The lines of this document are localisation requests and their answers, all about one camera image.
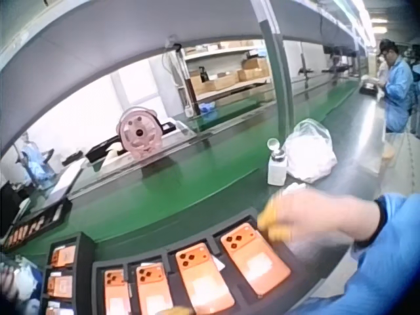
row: white bottle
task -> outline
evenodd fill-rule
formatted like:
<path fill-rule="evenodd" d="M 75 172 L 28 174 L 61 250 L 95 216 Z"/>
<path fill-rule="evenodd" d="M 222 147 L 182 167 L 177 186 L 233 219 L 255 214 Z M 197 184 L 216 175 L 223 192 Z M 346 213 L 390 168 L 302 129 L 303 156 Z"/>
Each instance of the white bottle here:
<path fill-rule="evenodd" d="M 283 186 L 287 175 L 287 157 L 280 149 L 280 142 L 275 138 L 268 139 L 268 148 L 272 151 L 268 162 L 268 184 Z"/>

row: factory floor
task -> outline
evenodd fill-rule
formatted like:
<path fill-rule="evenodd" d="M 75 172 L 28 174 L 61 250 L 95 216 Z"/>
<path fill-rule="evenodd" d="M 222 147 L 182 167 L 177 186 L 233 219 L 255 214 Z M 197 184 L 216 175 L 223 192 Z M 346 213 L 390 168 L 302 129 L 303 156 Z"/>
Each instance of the factory floor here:
<path fill-rule="evenodd" d="M 387 192 L 403 195 L 420 193 L 420 139 L 405 132 L 391 135 L 389 141 L 396 155 L 381 172 L 382 181 L 378 195 Z M 356 269 L 357 261 L 348 252 L 312 296 L 331 297 L 343 294 L 347 280 Z"/>

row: white plastic bag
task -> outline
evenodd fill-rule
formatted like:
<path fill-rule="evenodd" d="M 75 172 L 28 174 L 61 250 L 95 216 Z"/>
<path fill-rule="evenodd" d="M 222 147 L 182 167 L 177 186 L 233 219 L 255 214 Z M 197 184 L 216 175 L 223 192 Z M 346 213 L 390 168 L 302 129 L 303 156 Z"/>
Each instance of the white plastic bag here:
<path fill-rule="evenodd" d="M 337 158 L 328 130 L 313 119 L 296 125 L 283 149 L 287 156 L 287 172 L 304 182 L 314 182 L 328 174 Z"/>

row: fluorescent light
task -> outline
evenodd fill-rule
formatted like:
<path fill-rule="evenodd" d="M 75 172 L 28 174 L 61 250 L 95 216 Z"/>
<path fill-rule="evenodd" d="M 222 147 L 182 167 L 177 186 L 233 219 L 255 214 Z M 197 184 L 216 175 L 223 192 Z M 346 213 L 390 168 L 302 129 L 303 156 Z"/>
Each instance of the fluorescent light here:
<path fill-rule="evenodd" d="M 387 32 L 388 32 L 388 29 L 387 29 L 387 28 L 385 28 L 385 27 L 383 27 L 383 26 L 375 26 L 375 27 L 373 28 L 373 32 L 374 32 L 375 34 L 385 34 L 385 33 L 387 33 Z"/>
<path fill-rule="evenodd" d="M 372 18 L 372 23 L 388 23 L 388 20 L 385 20 L 384 18 Z"/>

